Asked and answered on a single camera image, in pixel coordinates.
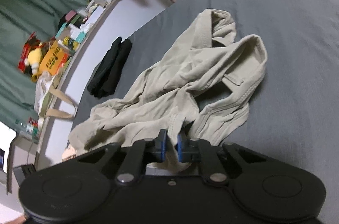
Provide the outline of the crumpled beige cloth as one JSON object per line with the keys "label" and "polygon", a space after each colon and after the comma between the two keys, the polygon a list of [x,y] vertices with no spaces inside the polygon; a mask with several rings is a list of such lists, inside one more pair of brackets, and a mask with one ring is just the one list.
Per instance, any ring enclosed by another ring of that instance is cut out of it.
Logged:
{"label": "crumpled beige cloth", "polygon": [[71,144],[68,144],[61,156],[61,159],[62,161],[68,161],[75,158],[76,156],[76,149]]}

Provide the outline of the beige khaki trousers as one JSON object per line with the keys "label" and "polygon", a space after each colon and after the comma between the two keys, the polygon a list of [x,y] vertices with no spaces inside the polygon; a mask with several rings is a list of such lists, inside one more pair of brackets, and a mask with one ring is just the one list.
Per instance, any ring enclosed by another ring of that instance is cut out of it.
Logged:
{"label": "beige khaki trousers", "polygon": [[126,95],[96,105],[69,134],[77,156],[112,142],[123,147],[167,131],[169,150],[153,168],[183,171],[175,145],[182,127],[190,138],[218,145],[243,125],[249,100],[265,75],[268,59],[261,37],[236,40],[227,11],[197,15],[163,58],[142,72]]}

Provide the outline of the teal white boxes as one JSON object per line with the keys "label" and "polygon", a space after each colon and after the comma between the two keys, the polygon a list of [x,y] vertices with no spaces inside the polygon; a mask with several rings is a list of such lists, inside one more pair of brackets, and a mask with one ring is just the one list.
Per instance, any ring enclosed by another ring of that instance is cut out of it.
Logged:
{"label": "teal white boxes", "polygon": [[64,23],[55,35],[58,46],[68,52],[75,52],[86,37],[86,32],[73,24]]}

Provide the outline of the red cardboard box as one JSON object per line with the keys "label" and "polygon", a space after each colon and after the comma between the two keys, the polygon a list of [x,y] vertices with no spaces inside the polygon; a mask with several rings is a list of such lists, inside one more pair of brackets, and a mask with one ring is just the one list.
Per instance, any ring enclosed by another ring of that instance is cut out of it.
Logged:
{"label": "red cardboard box", "polygon": [[21,52],[21,56],[19,59],[19,63],[18,63],[18,69],[24,73],[24,74],[29,74],[31,73],[31,67],[30,65],[26,66],[25,65],[25,59],[28,58],[29,53],[36,49],[38,47],[38,45],[40,44],[40,40],[36,37],[36,33],[33,32],[29,38],[27,39],[27,41],[25,42],[22,52]]}

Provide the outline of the beige canvas tote bag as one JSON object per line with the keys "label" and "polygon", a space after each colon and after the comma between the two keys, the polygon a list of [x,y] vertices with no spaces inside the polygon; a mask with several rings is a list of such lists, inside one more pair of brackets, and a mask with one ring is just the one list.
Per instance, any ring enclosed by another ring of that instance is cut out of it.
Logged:
{"label": "beige canvas tote bag", "polygon": [[[54,117],[58,119],[73,119],[75,117],[78,109],[76,103],[57,88],[60,77],[61,75],[59,73],[51,75],[49,72],[44,71],[38,78],[36,82],[34,110],[39,118]],[[52,105],[54,98],[68,103],[74,108],[74,112],[67,113],[66,111],[55,109],[54,105]]]}

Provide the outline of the grey bed sheet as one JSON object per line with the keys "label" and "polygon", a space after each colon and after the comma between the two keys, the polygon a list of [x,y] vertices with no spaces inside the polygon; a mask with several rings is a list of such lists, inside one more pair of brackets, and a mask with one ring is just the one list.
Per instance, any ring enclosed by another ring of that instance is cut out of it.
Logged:
{"label": "grey bed sheet", "polygon": [[179,0],[139,30],[115,94],[83,94],[76,154],[181,128],[316,174],[338,222],[338,0]]}

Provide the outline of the folded black garment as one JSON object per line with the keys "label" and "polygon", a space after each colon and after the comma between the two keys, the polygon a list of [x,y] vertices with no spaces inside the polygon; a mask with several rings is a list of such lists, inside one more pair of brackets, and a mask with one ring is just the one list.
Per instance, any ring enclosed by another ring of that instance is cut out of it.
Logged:
{"label": "folded black garment", "polygon": [[129,39],[118,37],[112,43],[87,86],[90,95],[103,98],[115,93],[131,49],[132,42]]}

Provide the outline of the green curtain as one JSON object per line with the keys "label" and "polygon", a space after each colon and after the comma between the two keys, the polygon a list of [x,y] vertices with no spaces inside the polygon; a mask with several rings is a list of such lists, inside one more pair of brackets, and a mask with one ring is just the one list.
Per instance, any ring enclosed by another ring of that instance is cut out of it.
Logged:
{"label": "green curtain", "polygon": [[35,32],[40,40],[56,34],[60,18],[88,0],[1,0],[1,122],[16,130],[17,120],[37,118],[35,84],[18,69],[21,52]]}

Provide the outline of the yellow cardboard box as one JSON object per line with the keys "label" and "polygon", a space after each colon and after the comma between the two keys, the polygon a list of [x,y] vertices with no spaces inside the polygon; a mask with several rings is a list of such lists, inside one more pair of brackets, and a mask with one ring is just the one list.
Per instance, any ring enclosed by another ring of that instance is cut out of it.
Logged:
{"label": "yellow cardboard box", "polygon": [[46,71],[52,76],[56,75],[59,69],[65,65],[68,58],[69,54],[59,46],[58,41],[55,41],[42,59],[39,71]]}

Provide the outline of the yellow plush toy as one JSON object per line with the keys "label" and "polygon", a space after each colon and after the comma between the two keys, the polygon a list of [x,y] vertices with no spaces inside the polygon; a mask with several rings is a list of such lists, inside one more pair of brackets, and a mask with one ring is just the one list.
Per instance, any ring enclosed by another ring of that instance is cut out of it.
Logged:
{"label": "yellow plush toy", "polygon": [[31,72],[33,75],[36,75],[38,73],[40,63],[43,60],[42,48],[43,44],[40,43],[37,48],[29,52],[28,56],[24,60],[25,66],[31,68]]}

